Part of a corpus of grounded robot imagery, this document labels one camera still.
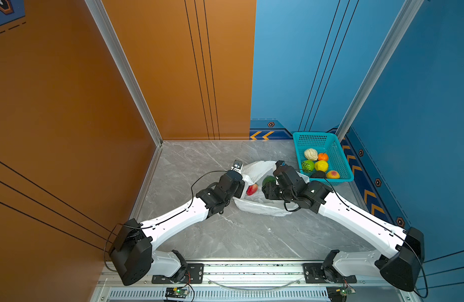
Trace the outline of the green cucumber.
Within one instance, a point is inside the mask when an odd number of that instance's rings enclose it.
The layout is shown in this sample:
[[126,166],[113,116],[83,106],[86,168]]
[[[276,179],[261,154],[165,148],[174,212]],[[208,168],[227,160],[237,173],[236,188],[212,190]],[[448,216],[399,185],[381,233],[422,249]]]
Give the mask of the green cucumber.
[[266,176],[262,181],[262,186],[264,187],[267,184],[276,185],[277,184],[276,178],[274,176]]

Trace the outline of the white plastic bag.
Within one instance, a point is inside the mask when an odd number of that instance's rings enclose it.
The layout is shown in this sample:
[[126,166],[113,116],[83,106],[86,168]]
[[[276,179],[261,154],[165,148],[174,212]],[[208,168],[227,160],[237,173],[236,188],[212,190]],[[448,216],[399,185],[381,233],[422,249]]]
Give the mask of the white plastic bag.
[[[244,192],[239,198],[233,199],[241,211],[277,217],[292,214],[284,208],[283,200],[267,200],[262,192],[262,182],[268,176],[273,176],[273,171],[276,170],[275,163],[275,161],[257,161],[242,168]],[[257,192],[251,196],[247,195],[247,189],[254,184],[258,185]]]

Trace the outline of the green apple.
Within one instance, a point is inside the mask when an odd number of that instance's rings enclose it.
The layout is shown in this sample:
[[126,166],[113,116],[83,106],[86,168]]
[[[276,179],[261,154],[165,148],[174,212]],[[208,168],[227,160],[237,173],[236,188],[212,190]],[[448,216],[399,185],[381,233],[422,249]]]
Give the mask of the green apple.
[[313,173],[315,170],[315,162],[311,160],[306,160],[301,163],[302,171],[305,174]]

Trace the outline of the dark avocado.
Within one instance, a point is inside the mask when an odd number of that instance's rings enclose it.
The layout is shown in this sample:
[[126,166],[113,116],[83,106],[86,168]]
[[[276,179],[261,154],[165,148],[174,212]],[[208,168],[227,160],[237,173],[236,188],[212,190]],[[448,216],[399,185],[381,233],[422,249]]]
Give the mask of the dark avocado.
[[311,178],[314,179],[324,179],[326,178],[326,173],[324,171],[315,171],[312,175]]

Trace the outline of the yellow fruit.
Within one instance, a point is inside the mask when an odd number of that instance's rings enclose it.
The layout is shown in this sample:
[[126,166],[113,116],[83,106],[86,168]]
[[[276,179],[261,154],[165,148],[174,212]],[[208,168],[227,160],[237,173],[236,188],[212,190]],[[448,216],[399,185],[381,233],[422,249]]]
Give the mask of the yellow fruit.
[[327,172],[329,169],[329,164],[327,161],[317,161],[314,165],[316,171]]

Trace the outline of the beige round fruit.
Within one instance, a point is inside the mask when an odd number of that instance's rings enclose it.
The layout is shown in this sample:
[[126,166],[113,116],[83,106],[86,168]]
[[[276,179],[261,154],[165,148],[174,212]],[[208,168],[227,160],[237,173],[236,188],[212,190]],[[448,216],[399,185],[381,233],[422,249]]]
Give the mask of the beige round fruit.
[[309,148],[304,151],[304,157],[309,161],[317,161],[319,158],[319,154],[316,149]]

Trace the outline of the red yellow peach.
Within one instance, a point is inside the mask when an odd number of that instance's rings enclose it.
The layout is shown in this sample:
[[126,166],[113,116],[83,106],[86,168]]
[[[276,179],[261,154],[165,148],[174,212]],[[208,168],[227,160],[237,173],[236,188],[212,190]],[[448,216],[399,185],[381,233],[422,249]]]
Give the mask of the red yellow peach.
[[328,179],[340,179],[340,178],[341,178],[339,172],[337,172],[337,171],[329,171],[329,172],[326,174],[326,177],[327,177]]

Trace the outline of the orange tangerine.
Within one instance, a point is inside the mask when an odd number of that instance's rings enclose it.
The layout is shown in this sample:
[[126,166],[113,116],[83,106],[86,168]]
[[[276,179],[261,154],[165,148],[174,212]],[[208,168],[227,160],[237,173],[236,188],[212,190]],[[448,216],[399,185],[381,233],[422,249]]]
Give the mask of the orange tangerine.
[[319,153],[318,160],[327,162],[329,160],[329,156],[327,155],[327,153]]

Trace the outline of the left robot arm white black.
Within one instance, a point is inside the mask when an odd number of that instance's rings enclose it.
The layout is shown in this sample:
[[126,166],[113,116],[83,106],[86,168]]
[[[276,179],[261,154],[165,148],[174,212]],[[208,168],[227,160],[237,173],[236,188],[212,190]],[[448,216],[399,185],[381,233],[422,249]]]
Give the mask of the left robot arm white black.
[[187,281],[188,264],[181,253],[157,249],[186,228],[222,213],[234,197],[242,195],[244,185],[241,173],[230,170],[175,210],[152,220],[138,222],[132,218],[119,224],[116,238],[104,252],[122,284],[131,286],[148,274],[164,276],[173,283]]

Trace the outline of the red apple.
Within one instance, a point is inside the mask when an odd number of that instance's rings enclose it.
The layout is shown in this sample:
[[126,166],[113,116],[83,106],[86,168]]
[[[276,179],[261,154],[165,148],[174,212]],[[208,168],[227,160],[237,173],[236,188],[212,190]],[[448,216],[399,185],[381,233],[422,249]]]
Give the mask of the red apple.
[[252,196],[254,195],[256,192],[258,191],[258,185],[257,183],[251,185],[248,187],[248,189],[246,190],[246,195],[247,196]]

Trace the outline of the teal plastic basket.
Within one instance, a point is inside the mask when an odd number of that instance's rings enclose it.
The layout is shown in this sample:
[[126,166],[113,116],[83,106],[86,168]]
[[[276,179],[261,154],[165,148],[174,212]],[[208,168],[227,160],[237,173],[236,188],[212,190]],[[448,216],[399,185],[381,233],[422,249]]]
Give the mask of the teal plastic basket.
[[353,171],[335,134],[296,132],[293,142],[299,172],[310,177],[311,181],[337,186],[354,180]]

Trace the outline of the green circuit board right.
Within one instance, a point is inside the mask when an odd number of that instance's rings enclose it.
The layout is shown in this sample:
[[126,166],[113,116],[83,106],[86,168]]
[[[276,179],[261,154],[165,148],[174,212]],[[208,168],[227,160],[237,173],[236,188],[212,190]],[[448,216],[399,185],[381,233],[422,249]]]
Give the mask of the green circuit board right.
[[336,294],[341,296],[343,300],[346,300],[349,295],[354,293],[355,291],[352,288],[338,288],[336,290]]

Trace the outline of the aluminium corner post right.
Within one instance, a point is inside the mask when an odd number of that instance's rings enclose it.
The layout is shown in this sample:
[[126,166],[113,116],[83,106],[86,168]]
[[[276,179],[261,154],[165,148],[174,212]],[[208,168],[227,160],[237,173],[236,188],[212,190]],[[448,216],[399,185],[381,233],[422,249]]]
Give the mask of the aluminium corner post right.
[[336,136],[339,141],[342,141],[342,139],[345,138],[346,133],[365,104],[365,101],[382,75],[410,24],[423,5],[423,2],[423,0],[404,1],[368,72],[366,73],[365,78],[358,88],[355,97],[341,120],[336,131]]

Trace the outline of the aluminium corner post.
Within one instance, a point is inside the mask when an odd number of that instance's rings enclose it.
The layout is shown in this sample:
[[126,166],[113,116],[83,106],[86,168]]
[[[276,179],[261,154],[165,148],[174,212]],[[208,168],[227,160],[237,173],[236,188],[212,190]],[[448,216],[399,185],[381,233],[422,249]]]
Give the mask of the aluminium corner post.
[[339,141],[342,141],[342,139],[345,138],[346,133],[365,104],[365,101],[382,75],[410,24],[423,5],[423,2],[423,0],[404,1],[368,72],[366,73],[365,78],[358,88],[355,97],[341,120],[336,131],[336,136]]
[[119,37],[112,25],[111,19],[107,14],[105,6],[102,1],[99,0],[85,0],[85,3],[97,25],[102,38],[111,54],[119,73],[121,74],[122,80],[126,84],[128,91],[143,119],[148,132],[153,139],[156,146],[161,147],[163,144],[163,138],[160,135],[158,127],[155,123],[153,115],[151,114],[150,108],[140,85],[136,79],[136,76],[131,68],[129,60],[125,54],[125,51],[119,41]]

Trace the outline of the aluminium corner post left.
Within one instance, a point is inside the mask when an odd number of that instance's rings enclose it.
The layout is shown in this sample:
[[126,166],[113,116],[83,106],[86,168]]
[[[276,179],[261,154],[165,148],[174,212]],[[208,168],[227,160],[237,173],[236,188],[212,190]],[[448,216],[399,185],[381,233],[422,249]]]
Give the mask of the aluminium corner post left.
[[128,91],[143,119],[148,132],[153,139],[156,146],[161,147],[163,144],[163,138],[160,135],[158,127],[155,123],[153,115],[151,114],[150,108],[140,85],[136,79],[136,76],[131,68],[129,60],[125,54],[125,51],[119,41],[119,37],[112,25],[111,19],[107,14],[105,6],[102,1],[99,0],[85,0],[85,3],[97,25],[102,38],[111,54],[119,73],[121,74],[122,80],[126,84]]

